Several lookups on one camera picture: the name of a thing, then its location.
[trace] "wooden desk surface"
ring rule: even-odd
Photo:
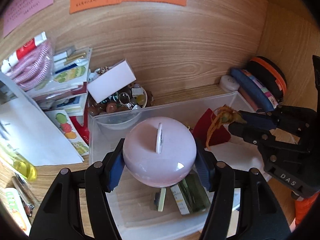
[[[171,103],[176,101],[185,101],[187,99],[196,99],[196,98],[203,98],[212,95],[223,94],[224,92],[218,86],[207,86],[203,88],[196,88],[196,89],[189,89],[184,91],[177,91],[174,93],[167,93],[160,95],[155,100],[155,105]],[[289,140],[285,134],[277,133],[282,140],[286,141]],[[89,166],[89,157],[84,157],[84,162],[80,164],[71,164],[71,165],[58,165],[58,166],[39,166],[36,167],[38,176],[37,180],[33,182],[31,190],[38,198],[38,200],[42,200],[49,189],[50,185],[52,184],[53,180],[59,173],[59,171],[64,168],[68,167],[71,171],[78,171],[86,169]],[[5,187],[11,187],[10,178],[13,175],[13,172],[9,171],[6,167],[1,166],[0,163],[0,197],[2,201],[5,203],[4,193],[2,191]],[[273,192],[275,193],[284,214],[287,217],[288,223],[290,224],[294,219],[294,201],[291,198],[291,191],[283,186],[281,183],[276,181],[275,179],[271,179],[269,181],[269,185]],[[88,216],[86,200],[85,200],[85,191],[80,190],[80,205],[81,205],[81,214],[82,214],[82,221],[84,226],[84,231],[87,235],[93,236],[90,220]],[[200,236],[199,232],[196,232],[190,236],[186,236],[181,238],[180,240],[198,240]]]

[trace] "blue pen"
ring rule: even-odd
[[[61,72],[63,72],[63,71],[69,70],[69,69],[74,68],[74,67],[77,67],[77,66],[78,66],[78,65],[77,65],[76,63],[73,63],[73,64],[70,65],[70,66],[67,66],[67,67],[65,67],[65,68],[62,68],[62,69],[56,71],[54,74],[59,74],[59,73],[61,73]]]

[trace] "bowl of beads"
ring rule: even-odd
[[[100,103],[96,103],[94,99],[89,96],[88,113],[91,116],[103,115],[104,118],[97,118],[97,123],[108,129],[123,130],[139,120],[141,113],[139,113],[137,109],[145,108],[147,102],[148,95],[145,89],[133,83],[117,91]],[[130,111],[130,113],[122,116],[109,116],[111,113],[122,111]]]

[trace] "white box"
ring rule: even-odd
[[[93,99],[97,103],[100,103],[108,96],[111,96],[135,80],[136,77],[127,63],[127,60],[123,60],[112,69],[90,82],[87,85],[87,89]]]

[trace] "red and white tube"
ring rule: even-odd
[[[13,66],[15,66],[20,59],[22,59],[25,55],[27,55],[29,52],[37,48],[40,44],[42,44],[46,40],[47,40],[47,37],[45,35],[45,32],[42,32],[36,37],[34,37],[32,40],[28,41],[21,48],[17,49],[14,53],[12,53],[8,59],[3,60],[3,63],[1,66],[1,72],[7,73],[8,71],[10,71],[10,69]]]

